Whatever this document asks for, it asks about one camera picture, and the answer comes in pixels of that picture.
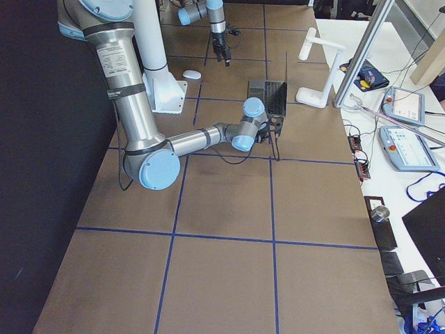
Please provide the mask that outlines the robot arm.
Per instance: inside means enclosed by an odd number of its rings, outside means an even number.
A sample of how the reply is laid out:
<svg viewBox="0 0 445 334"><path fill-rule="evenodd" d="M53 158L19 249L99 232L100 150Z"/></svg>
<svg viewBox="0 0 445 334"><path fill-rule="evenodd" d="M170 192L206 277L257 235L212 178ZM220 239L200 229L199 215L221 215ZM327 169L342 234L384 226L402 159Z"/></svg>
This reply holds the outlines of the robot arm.
<svg viewBox="0 0 445 334"><path fill-rule="evenodd" d="M172 137L156 126L155 113L180 113L187 89L169 71L153 1L59 1L60 32L95 47L127 144L120 170L141 186L159 191L175 182L180 157L220 143L250 152L276 141L282 117L266 98L249 97L236 124L223 122Z"/></svg>
<svg viewBox="0 0 445 334"><path fill-rule="evenodd" d="M186 26L204 18L208 19L213 52L218 62L223 61L225 67L229 67L232 56L226 38L227 25L223 1L180 1L179 3L181 8L178 10L178 18L181 25Z"/></svg>

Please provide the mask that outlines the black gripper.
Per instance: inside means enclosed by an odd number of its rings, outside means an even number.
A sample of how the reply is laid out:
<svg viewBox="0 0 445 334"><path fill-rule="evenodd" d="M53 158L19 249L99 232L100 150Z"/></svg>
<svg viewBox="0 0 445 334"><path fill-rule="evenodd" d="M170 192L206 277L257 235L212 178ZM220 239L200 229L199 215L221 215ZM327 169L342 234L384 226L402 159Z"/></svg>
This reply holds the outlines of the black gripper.
<svg viewBox="0 0 445 334"><path fill-rule="evenodd" d="M227 40L226 33L211 33L212 37L212 45L213 50L215 51L215 55L218 62L221 62L222 58L224 58L225 66L230 66L231 61L231 51L230 48L227 48Z"/></svg>
<svg viewBox="0 0 445 334"><path fill-rule="evenodd" d="M278 139L281 135L284 124L282 116L268 116L268 122L265 122L257 132L257 142L263 143L269 138Z"/></svg>

